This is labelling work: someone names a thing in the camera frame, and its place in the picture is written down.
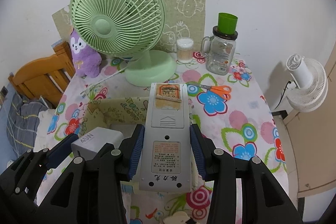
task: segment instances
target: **jar handle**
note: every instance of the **jar handle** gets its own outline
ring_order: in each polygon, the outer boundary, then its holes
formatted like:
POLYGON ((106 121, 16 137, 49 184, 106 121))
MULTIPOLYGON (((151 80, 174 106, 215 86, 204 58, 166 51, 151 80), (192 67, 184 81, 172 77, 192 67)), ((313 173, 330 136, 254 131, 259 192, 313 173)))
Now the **jar handle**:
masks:
POLYGON ((206 41, 209 41, 210 42, 210 37, 204 37, 202 39, 202 44, 201 44, 201 54, 204 56, 204 57, 208 57, 208 53, 204 52, 204 45, 205 45, 205 42, 206 41))

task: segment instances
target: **table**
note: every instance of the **table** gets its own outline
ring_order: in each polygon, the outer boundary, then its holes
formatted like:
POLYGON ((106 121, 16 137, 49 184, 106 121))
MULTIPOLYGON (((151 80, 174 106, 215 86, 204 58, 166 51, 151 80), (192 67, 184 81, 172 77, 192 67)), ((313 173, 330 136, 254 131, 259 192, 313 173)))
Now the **table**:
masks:
MULTIPOLYGON (((65 91, 48 129, 46 147, 52 148, 70 133, 81 134, 81 120, 90 100, 120 97, 149 96, 149 88, 137 87, 125 80, 123 73, 95 86, 84 97, 80 93, 127 65, 120 58, 103 60, 101 73, 97 78, 85 79, 77 75, 65 91)), ((202 133, 211 138, 217 148, 232 156, 248 160, 259 156, 288 193, 286 162, 278 130, 262 91, 253 73, 238 54, 234 56, 229 73, 225 76, 210 73, 205 68, 205 59, 200 52, 194 52, 190 64, 177 62, 176 73, 169 83, 188 83, 190 118, 199 125, 202 133), (230 100, 203 90, 195 85, 229 85, 230 100)), ((71 162, 70 155, 54 170, 49 170, 37 194, 40 203, 62 171, 71 162)), ((213 183, 199 177, 198 189, 192 193, 167 194, 148 192, 146 195, 123 194, 127 217, 131 224, 157 223, 159 217, 167 217, 177 211, 185 211, 199 223, 206 223, 212 196, 213 183)), ((237 180, 236 223, 241 223, 241 183, 237 180)))

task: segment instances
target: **tile floor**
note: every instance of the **tile floor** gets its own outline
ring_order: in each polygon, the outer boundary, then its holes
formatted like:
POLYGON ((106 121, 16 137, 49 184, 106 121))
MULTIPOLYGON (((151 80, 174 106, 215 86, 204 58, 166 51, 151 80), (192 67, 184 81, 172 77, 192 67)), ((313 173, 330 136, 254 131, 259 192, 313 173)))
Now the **tile floor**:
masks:
POLYGON ((295 156, 293 147, 286 126, 284 125, 281 116, 273 117, 275 124, 278 128, 278 133, 281 139, 281 146, 285 153, 288 185, 289 185, 289 198, 297 208, 297 193, 299 190, 298 177, 295 163, 295 156))

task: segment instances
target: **purple plush toy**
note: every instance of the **purple plush toy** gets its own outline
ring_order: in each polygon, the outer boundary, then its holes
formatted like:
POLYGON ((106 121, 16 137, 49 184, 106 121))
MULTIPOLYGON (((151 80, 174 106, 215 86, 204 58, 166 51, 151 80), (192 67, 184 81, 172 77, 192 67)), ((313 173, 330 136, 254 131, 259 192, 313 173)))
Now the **purple plush toy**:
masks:
POLYGON ((100 54, 87 45, 78 33, 73 29, 70 35, 70 47, 72 52, 72 62, 77 75, 85 75, 95 78, 99 75, 99 65, 101 63, 100 54))

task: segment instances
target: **silver bolt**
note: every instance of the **silver bolt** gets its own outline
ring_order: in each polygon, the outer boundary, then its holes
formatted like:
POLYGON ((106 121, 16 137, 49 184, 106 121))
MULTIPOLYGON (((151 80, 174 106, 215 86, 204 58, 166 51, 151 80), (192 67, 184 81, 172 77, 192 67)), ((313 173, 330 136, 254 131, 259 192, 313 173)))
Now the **silver bolt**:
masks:
POLYGON ((253 161, 255 164, 259 164, 259 163, 261 163, 261 159, 258 158, 258 157, 253 157, 253 158, 252 158, 252 161, 253 161))
POLYGON ((80 164, 83 161, 83 159, 81 157, 76 157, 73 159, 73 163, 74 164, 80 164))
POLYGON ((216 148, 214 151, 213 151, 216 155, 223 155, 224 154, 224 151, 220 148, 216 148))
POLYGON ((111 151, 111 155, 112 156, 118 156, 120 155, 121 151, 119 149, 114 149, 111 151))

